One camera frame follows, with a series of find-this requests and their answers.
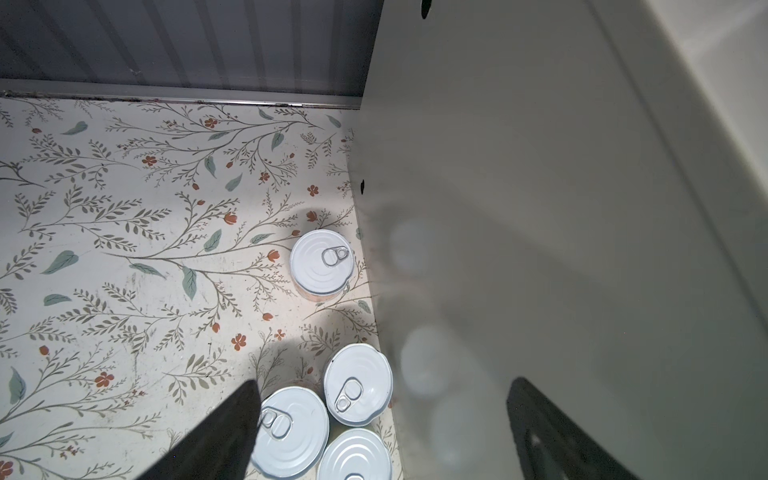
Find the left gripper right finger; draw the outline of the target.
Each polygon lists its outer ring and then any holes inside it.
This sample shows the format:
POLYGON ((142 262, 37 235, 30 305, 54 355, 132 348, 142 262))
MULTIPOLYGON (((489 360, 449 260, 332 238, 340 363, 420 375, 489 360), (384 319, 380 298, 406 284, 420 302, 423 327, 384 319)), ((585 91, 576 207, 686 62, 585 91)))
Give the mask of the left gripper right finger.
POLYGON ((525 479, 637 479, 528 379, 512 381, 506 406, 525 479))

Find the yellow label can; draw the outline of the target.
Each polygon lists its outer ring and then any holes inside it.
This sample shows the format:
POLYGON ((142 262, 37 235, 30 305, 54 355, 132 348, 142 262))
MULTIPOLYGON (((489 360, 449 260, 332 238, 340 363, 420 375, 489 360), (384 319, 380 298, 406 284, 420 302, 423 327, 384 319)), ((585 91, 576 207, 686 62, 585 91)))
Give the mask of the yellow label can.
POLYGON ((341 433, 325 449, 317 480, 391 480, 393 466, 381 437, 365 428, 341 433))

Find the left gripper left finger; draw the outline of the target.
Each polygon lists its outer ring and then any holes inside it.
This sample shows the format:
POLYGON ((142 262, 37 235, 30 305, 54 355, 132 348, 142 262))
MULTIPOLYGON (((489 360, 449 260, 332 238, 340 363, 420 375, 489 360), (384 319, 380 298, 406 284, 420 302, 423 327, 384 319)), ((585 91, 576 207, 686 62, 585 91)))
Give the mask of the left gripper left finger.
POLYGON ((243 480, 260 417, 258 384, 247 380, 140 477, 243 480))

